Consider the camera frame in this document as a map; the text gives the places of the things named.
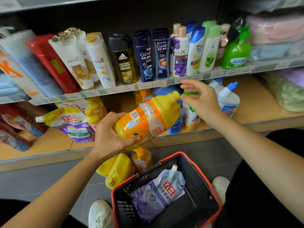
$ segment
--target green bottle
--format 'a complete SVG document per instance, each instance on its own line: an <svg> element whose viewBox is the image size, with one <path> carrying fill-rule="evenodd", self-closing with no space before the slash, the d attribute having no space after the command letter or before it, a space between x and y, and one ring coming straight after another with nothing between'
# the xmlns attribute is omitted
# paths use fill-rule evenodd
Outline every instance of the green bottle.
<svg viewBox="0 0 304 228"><path fill-rule="evenodd" d="M221 65L223 69L236 69L245 65L251 53L251 43L247 40L249 35L248 28L244 29L238 38L227 46Z"/></svg>

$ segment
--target sneaker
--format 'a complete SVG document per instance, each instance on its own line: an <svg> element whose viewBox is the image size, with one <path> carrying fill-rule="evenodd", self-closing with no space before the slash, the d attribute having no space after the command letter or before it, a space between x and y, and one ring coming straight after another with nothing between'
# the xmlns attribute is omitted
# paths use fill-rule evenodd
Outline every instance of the sneaker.
<svg viewBox="0 0 304 228"><path fill-rule="evenodd" d="M212 181L212 187L222 205L224 205L226 200L226 191L229 183L230 182L228 181L228 179L223 176L217 176Z"/></svg>
<svg viewBox="0 0 304 228"><path fill-rule="evenodd" d="M96 200L90 207L89 228L114 228L112 208L104 200Z"/></svg>

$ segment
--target gray floor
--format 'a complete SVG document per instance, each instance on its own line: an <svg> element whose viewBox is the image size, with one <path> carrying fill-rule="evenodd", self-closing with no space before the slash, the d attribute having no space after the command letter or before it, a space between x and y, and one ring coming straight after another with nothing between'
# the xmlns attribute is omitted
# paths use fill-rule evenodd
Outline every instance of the gray floor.
<svg viewBox="0 0 304 228"><path fill-rule="evenodd" d="M183 151L199 166L210 181L219 175L230 180L242 159L225 138L151 149L150 151L154 163L177 151ZM0 173L0 198L33 201L80 161ZM104 178L95 173L70 214L88 225L89 208L97 199L104 199L112 205L111 190L106 187Z"/></svg>

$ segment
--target barcode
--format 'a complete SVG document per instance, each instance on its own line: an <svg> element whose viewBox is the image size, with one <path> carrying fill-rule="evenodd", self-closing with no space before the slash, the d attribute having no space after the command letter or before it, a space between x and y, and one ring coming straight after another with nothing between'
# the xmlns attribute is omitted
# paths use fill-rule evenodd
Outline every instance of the barcode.
<svg viewBox="0 0 304 228"><path fill-rule="evenodd" d="M139 119L139 115L138 115L138 113L136 112L136 110L133 111L133 112L131 112L130 115L131 115L133 121L136 121L136 120Z"/></svg>

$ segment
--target shopping basket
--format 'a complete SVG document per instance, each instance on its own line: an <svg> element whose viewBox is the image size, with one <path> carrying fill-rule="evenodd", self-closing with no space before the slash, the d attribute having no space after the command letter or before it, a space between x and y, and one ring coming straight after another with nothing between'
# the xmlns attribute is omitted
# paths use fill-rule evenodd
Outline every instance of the shopping basket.
<svg viewBox="0 0 304 228"><path fill-rule="evenodd" d="M182 172L185 194L172 202L150 223L143 222L131 203L130 193L155 179L163 170L177 165ZM177 152L117 185L112 191L115 226L122 227L204 227L222 209L210 182L199 167L183 152Z"/></svg>

